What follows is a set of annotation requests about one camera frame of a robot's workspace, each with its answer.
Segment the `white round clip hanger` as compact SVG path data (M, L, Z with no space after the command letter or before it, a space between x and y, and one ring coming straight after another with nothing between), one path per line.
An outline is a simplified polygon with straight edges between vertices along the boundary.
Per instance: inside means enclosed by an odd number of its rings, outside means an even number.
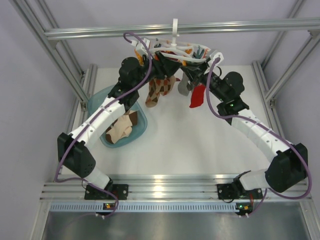
M150 40L149 49L142 40L139 40L147 50L148 56L156 58L156 52L160 51L165 57L170 58L176 62L180 62L182 65L187 63L202 63L205 62L208 57L208 52L211 50L209 47L187 42L178 42L178 19L174 18L172 23L172 35L170 39L146 37ZM194 58L194 52L197 50L198 45L206 47L205 56L202 59Z

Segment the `argyle beige orange sock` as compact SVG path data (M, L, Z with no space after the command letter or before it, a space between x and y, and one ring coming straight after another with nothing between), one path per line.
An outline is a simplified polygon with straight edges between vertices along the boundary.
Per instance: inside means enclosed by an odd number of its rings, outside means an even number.
M148 85L148 95L145 100L146 107L155 107L160 96L166 96L172 91L176 81L177 78L174 75L165 79L153 78Z

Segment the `red sock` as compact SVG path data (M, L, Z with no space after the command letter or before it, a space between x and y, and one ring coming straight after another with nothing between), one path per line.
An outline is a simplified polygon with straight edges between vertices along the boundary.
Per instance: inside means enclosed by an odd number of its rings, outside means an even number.
M206 87L203 84L200 84L193 89L189 108L197 108L204 103L205 90Z

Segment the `orange clothes peg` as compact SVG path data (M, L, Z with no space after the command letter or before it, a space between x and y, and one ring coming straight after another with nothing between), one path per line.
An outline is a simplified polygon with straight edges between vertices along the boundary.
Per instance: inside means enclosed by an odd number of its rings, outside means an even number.
M135 49L134 52L139 64L143 66L145 64L145 61L148 59L148 54L143 49Z

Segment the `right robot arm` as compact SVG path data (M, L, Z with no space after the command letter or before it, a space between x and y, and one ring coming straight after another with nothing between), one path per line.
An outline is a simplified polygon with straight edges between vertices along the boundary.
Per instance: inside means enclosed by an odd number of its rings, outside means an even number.
M192 84L204 85L209 107L212 106L211 95L220 100L212 113L244 134L269 161L267 169L249 170L235 177L234 194L243 199L254 189L266 189L281 197L283 192L307 179L307 190L297 199L305 198L312 188L307 148L302 143L292 144L263 124L241 98L245 90L242 75L231 71L220 78L213 72L219 62L220 58L216 58L210 62L190 63L181 69Z

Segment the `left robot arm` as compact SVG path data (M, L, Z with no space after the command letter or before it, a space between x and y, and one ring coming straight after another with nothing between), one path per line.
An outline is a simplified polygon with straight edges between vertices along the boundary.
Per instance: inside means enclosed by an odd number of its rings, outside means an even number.
M173 76L181 65L176 55L161 51L149 55L143 64L135 57L124 59L118 71L118 82L102 105L78 128L58 136L58 166L65 166L87 181L101 198L109 198L113 194L113 181L99 170L91 148L107 128L135 104L141 87L154 78L162 80Z

